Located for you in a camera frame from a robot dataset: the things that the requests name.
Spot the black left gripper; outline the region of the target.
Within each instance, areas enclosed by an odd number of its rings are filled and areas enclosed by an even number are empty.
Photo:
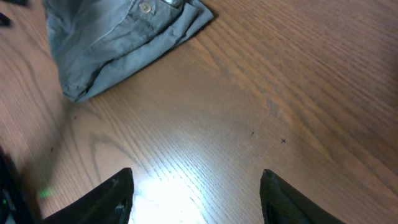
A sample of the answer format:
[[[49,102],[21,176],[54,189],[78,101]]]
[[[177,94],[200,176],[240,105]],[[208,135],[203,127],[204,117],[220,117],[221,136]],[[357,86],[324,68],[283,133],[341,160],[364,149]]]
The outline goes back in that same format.
[[[29,4],[28,0],[1,0],[1,1],[23,7],[27,7]],[[10,27],[11,23],[12,23],[11,19],[7,17],[5,14],[1,13],[1,27]]]

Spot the grey shorts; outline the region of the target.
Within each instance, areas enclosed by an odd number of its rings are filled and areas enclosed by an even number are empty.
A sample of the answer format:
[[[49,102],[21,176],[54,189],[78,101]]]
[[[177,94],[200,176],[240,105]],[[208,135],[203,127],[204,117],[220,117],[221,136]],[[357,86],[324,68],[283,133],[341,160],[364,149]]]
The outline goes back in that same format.
[[[85,101],[182,44],[212,20],[199,0],[44,0],[62,93]]]

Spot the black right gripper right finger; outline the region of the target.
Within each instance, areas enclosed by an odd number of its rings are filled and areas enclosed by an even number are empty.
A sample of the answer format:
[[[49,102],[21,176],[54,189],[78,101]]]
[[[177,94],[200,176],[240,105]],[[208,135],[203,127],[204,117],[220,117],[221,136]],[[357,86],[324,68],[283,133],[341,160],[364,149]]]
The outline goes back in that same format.
[[[270,169],[262,173],[259,195],[265,224],[342,224]]]

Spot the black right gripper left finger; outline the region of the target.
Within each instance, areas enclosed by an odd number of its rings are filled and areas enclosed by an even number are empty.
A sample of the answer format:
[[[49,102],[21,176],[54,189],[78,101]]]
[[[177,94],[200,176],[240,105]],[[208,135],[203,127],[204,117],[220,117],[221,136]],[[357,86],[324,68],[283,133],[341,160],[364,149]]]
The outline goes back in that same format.
[[[43,220],[44,224],[128,224],[134,181],[129,167],[71,205]]]

